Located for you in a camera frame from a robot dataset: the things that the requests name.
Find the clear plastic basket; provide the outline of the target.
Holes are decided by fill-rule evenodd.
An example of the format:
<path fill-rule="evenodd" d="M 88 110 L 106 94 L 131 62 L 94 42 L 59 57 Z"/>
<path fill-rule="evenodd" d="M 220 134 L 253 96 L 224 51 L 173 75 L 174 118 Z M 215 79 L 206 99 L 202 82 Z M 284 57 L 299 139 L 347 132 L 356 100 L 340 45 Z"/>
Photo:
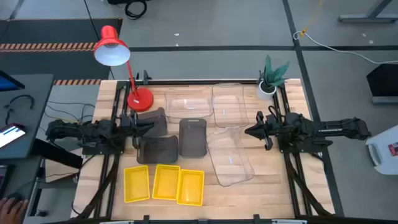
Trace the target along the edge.
<path fill-rule="evenodd" d="M 217 127 L 240 128 L 248 124 L 242 84 L 220 83 L 213 85 L 212 103 Z"/>
<path fill-rule="evenodd" d="M 165 114 L 169 118 L 206 118 L 213 114 L 212 92 L 205 88 L 168 89 Z"/>
<path fill-rule="evenodd" d="M 207 150 L 217 181 L 223 187 L 249 181 L 255 174 L 241 141 L 241 131 L 220 129 L 207 135 Z"/>

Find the white plastic bin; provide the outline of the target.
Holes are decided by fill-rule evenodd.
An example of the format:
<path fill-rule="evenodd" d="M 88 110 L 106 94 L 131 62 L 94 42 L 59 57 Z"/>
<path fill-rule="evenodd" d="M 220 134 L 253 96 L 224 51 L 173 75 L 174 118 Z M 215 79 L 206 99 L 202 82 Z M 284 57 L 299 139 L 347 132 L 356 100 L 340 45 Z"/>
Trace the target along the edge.
<path fill-rule="evenodd" d="M 398 175 L 398 125 L 366 141 L 374 168 L 383 175 Z"/>

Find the yellow slotted plastic basket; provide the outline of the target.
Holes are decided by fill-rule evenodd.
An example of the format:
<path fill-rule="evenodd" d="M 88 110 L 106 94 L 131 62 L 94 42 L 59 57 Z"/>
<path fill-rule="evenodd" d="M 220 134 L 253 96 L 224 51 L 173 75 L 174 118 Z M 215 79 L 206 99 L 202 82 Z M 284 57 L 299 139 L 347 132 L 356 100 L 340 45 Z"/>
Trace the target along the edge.
<path fill-rule="evenodd" d="M 150 199 L 149 167 L 147 165 L 124 169 L 124 202 Z"/>
<path fill-rule="evenodd" d="M 158 164 L 155 170 L 152 198 L 176 200 L 180 166 Z"/>
<path fill-rule="evenodd" d="M 182 169 L 177 186 L 177 203 L 201 207 L 203 205 L 205 173 L 202 170 Z"/>

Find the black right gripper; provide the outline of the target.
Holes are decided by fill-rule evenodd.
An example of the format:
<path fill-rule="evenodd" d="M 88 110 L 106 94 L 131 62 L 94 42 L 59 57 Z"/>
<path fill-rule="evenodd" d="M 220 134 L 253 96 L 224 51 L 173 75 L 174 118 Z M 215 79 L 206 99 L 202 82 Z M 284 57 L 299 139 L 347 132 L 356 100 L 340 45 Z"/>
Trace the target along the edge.
<path fill-rule="evenodd" d="M 270 151 L 273 147 L 271 136 L 278 135 L 278 119 L 274 113 L 264 116 L 262 111 L 258 111 L 256 115 L 257 123 L 245 129 L 245 133 L 259 140 L 265 140 L 264 147 Z"/>

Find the green plant in white pot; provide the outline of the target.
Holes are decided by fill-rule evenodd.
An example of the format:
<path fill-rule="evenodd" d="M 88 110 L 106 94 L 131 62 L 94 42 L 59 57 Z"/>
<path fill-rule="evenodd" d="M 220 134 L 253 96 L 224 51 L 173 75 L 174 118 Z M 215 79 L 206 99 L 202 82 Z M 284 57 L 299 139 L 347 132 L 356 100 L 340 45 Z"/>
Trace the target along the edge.
<path fill-rule="evenodd" d="M 270 100 L 285 82 L 284 75 L 289 69 L 290 62 L 286 62 L 276 69 L 272 68 L 272 60 L 269 55 L 266 56 L 263 71 L 259 71 L 257 80 L 256 95 L 260 100 Z"/>

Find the black computer monitor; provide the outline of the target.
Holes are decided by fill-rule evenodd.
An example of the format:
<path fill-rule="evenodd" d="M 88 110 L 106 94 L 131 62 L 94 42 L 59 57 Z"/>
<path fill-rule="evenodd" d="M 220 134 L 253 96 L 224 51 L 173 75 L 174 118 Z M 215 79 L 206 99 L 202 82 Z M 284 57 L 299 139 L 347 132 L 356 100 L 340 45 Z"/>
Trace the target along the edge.
<path fill-rule="evenodd" d="M 24 88 L 25 88 L 24 84 L 17 81 L 15 78 L 12 78 L 4 71 L 0 70 L 0 92 L 22 90 Z"/>

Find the black box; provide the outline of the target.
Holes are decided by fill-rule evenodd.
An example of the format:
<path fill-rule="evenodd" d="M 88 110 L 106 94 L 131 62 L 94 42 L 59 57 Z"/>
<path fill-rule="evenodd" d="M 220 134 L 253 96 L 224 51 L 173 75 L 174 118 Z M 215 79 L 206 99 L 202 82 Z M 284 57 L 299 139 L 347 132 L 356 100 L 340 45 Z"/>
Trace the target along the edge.
<path fill-rule="evenodd" d="M 398 104 L 398 64 L 382 64 L 367 76 L 374 104 Z"/>

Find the grey metal table leg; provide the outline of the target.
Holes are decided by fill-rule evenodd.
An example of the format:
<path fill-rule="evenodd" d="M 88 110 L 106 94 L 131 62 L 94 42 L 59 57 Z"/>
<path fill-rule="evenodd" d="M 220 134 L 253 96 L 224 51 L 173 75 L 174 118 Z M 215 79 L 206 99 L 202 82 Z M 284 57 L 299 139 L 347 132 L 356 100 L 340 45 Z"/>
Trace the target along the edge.
<path fill-rule="evenodd" d="M 398 14 L 383 14 L 383 10 L 392 0 L 378 0 L 366 14 L 344 14 L 338 17 L 342 23 L 385 23 L 392 24 L 398 21 Z"/>

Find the black hazard-striped floor mat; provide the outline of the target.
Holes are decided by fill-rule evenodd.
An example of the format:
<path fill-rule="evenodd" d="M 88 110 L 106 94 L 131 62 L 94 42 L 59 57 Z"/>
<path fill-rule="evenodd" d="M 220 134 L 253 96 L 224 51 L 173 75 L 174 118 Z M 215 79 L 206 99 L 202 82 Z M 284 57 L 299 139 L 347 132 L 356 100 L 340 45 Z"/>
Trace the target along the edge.
<path fill-rule="evenodd" d="M 121 30 L 119 17 L 0 20 L 0 70 L 52 74 L 55 85 L 98 85 L 114 77 L 94 57 L 101 28 Z"/>

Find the grey side desk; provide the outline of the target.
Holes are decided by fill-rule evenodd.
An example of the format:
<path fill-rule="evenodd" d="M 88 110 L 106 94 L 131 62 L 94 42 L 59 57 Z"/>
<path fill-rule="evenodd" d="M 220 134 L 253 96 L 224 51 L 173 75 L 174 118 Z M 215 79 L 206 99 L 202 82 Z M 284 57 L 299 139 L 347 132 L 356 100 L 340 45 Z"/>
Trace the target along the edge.
<path fill-rule="evenodd" d="M 0 148 L 0 159 L 24 159 L 30 155 L 49 98 L 52 74 L 13 75 L 23 90 L 0 92 L 0 129 L 9 123 L 22 125 L 26 134 Z"/>

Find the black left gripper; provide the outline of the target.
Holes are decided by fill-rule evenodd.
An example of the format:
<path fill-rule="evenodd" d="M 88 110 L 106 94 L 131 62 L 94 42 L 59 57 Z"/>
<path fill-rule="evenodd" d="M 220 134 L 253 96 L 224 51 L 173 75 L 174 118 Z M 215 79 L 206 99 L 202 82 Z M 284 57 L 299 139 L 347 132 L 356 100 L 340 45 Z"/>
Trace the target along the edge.
<path fill-rule="evenodd" d="M 140 149 L 139 140 L 141 136 L 145 136 L 153 127 L 154 123 L 139 123 L 137 125 L 137 114 L 131 110 L 129 114 L 120 115 L 120 130 L 123 137 L 132 137 L 132 146 Z"/>

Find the red desk lamp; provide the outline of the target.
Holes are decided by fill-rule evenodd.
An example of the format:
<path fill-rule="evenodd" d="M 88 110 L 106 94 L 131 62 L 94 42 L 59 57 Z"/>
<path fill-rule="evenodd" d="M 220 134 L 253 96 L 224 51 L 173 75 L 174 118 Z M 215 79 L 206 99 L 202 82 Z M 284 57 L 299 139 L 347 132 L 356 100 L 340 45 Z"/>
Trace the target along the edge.
<path fill-rule="evenodd" d="M 95 45 L 94 57 L 100 64 L 109 67 L 126 64 L 132 86 L 127 97 L 129 107 L 137 112 L 144 112 L 152 107 L 154 96 L 149 89 L 137 87 L 129 61 L 131 52 L 113 26 L 102 27 L 101 38 Z"/>

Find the grey translucent plastic basket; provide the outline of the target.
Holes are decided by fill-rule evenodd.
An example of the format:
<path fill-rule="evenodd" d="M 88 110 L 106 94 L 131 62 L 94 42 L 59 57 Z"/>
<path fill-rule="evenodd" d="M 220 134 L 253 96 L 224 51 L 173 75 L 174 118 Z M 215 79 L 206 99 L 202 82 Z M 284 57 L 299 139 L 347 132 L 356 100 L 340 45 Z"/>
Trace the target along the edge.
<path fill-rule="evenodd" d="M 178 138 L 141 138 L 137 150 L 139 164 L 174 164 L 178 160 Z"/>
<path fill-rule="evenodd" d="M 184 118 L 179 122 L 178 153 L 186 158 L 202 158 L 206 149 L 206 120 Z"/>
<path fill-rule="evenodd" d="M 139 120 L 154 124 L 154 127 L 146 132 L 144 137 L 156 138 L 168 134 L 164 108 L 159 107 L 154 111 L 138 114 L 137 117 Z"/>

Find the smartphone with lit screen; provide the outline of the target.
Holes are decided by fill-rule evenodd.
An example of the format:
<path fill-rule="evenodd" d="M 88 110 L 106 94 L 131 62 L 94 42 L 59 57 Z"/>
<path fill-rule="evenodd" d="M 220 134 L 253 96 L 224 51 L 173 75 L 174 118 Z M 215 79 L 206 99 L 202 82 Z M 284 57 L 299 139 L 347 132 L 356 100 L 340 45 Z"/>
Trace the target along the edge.
<path fill-rule="evenodd" d="M 26 134 L 24 127 L 20 124 L 8 124 L 0 129 L 0 148 L 8 145 Z"/>

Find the person's hand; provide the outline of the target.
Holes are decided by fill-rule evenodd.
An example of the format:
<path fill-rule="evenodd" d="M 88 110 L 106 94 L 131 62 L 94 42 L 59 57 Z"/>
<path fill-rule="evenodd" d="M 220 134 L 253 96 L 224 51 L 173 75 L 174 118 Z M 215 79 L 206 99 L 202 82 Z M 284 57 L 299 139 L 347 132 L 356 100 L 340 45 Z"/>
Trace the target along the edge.
<path fill-rule="evenodd" d="M 28 201 L 16 201 L 14 198 L 0 200 L 0 224 L 22 224 Z"/>

